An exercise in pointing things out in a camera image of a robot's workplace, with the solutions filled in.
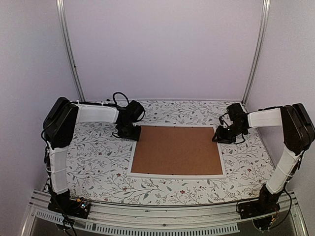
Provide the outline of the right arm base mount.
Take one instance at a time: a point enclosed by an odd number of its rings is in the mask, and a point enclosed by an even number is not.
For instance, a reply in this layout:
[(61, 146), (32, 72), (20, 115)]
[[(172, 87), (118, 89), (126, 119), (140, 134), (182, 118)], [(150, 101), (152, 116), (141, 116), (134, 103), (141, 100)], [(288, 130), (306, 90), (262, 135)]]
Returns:
[(291, 195), (285, 190), (286, 195), (289, 197), (289, 208), (286, 215), (282, 220), (279, 220), (280, 216), (280, 204), (277, 200), (261, 205), (259, 200), (241, 203), (244, 200), (239, 200), (236, 204), (235, 210), (240, 215), (241, 219), (252, 219), (254, 227), (260, 232), (270, 231), (280, 226), (289, 216), (293, 199)]

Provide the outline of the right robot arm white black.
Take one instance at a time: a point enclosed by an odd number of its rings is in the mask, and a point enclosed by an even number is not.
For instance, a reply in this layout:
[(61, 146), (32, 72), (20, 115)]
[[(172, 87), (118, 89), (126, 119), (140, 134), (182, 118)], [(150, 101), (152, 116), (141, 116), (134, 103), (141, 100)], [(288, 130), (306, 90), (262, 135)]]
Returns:
[(265, 214), (299, 170), (305, 151), (315, 140), (315, 127), (301, 103), (269, 107), (250, 113), (245, 113), (239, 103), (234, 103), (226, 110), (232, 124), (223, 126), (224, 122), (219, 118), (220, 125), (212, 138), (213, 142), (234, 144), (236, 137), (247, 135), (250, 128), (278, 126), (283, 129), (284, 148), (281, 158), (254, 204), (258, 214)]

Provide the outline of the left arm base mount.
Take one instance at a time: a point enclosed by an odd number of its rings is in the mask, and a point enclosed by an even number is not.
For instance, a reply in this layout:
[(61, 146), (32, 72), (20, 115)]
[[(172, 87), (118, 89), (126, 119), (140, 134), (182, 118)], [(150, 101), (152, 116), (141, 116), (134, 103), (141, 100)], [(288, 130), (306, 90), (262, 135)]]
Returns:
[(83, 197), (73, 200), (70, 198), (70, 191), (57, 194), (53, 191), (51, 184), (48, 184), (48, 191), (51, 195), (48, 209), (67, 216), (74, 216), (87, 219), (91, 209), (91, 202)]

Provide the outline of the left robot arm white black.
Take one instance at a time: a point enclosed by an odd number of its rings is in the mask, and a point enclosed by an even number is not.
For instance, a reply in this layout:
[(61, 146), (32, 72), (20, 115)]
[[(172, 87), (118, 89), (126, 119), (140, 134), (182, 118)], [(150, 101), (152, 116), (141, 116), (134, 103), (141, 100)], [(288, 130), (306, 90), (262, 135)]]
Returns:
[(137, 101), (127, 105), (70, 101), (60, 97), (43, 123), (41, 137), (46, 143), (44, 162), (49, 176), (49, 192), (52, 203), (62, 213), (70, 213), (73, 202), (66, 183), (66, 153), (72, 142), (75, 126), (83, 122), (106, 122), (115, 124), (116, 138), (138, 141), (141, 127), (137, 122), (144, 117), (145, 109)]

